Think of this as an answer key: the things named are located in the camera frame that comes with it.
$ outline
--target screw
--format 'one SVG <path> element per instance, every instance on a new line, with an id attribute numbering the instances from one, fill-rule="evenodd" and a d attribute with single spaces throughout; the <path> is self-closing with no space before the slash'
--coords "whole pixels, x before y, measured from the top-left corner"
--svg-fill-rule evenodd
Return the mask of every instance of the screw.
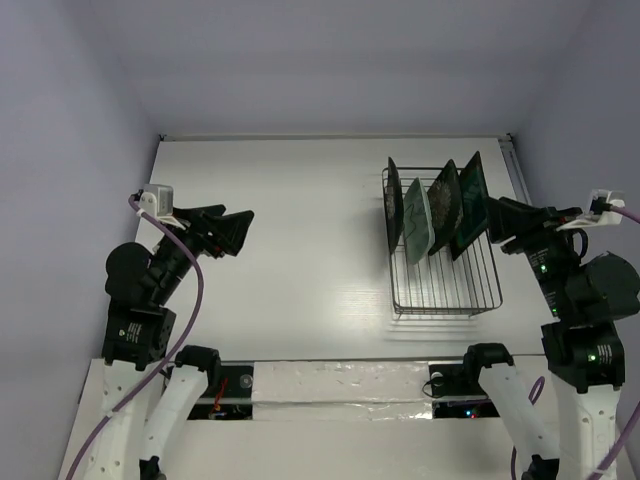
<path id="1" fill-rule="evenodd" d="M 249 374 L 240 377 L 240 386 L 242 388 L 251 388 L 253 386 L 253 377 Z"/>

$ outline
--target rack wire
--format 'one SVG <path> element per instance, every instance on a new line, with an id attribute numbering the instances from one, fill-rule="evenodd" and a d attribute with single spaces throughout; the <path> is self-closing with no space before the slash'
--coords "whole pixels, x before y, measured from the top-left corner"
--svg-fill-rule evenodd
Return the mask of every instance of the rack wire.
<path id="1" fill-rule="evenodd" d="M 428 188 L 440 171 L 440 168 L 431 167 L 398 167 L 403 197 L 416 177 Z M 382 171 L 383 198 L 386 187 L 385 168 Z M 455 261 L 449 245 L 445 245 L 435 255 L 427 255 L 415 265 L 407 262 L 402 235 L 396 250 L 389 255 L 389 267 L 397 319 L 404 315 L 472 317 L 502 305 L 502 289 L 486 232 Z"/>

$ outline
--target light green plate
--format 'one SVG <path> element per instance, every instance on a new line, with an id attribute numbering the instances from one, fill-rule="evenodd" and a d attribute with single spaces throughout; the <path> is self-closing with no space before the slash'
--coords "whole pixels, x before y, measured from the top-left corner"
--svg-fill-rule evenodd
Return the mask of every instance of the light green plate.
<path id="1" fill-rule="evenodd" d="M 415 265 L 436 241 L 431 208 L 422 180 L 416 178 L 404 196 L 404 244 L 407 261 Z"/>

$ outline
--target gray wall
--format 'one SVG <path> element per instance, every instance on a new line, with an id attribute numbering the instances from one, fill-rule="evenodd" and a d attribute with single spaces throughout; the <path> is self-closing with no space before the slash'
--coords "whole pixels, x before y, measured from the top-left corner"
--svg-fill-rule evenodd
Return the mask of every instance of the gray wall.
<path id="1" fill-rule="evenodd" d="M 57 476 L 157 145 L 103 33 L 88 2 L 0 2 L 3 479 Z"/>
<path id="2" fill-rule="evenodd" d="M 621 189 L 640 211 L 640 2 L 595 2 L 566 61 L 517 132 L 516 148 L 535 204 L 584 208 L 591 188 Z M 640 226 L 589 232 L 591 252 L 610 250 L 640 270 Z M 627 355 L 619 407 L 626 423 L 640 400 L 640 317 L 617 323 Z M 640 466 L 640 429 L 630 444 Z"/>
<path id="3" fill-rule="evenodd" d="M 513 131 L 587 0 L 91 0 L 163 133 Z"/>

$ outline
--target metal wire basket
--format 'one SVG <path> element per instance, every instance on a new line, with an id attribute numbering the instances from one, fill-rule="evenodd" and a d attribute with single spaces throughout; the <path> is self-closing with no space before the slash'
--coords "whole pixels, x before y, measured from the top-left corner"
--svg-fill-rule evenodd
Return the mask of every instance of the metal wire basket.
<path id="1" fill-rule="evenodd" d="M 419 177 L 428 188 L 440 168 L 398 167 L 402 194 Z M 386 195 L 387 169 L 382 171 L 383 198 Z M 435 255 L 427 255 L 417 264 L 407 262 L 404 235 L 389 256 L 393 309 L 398 319 L 404 315 L 471 317 L 502 305 L 493 250 L 483 233 L 455 261 L 449 245 Z"/>

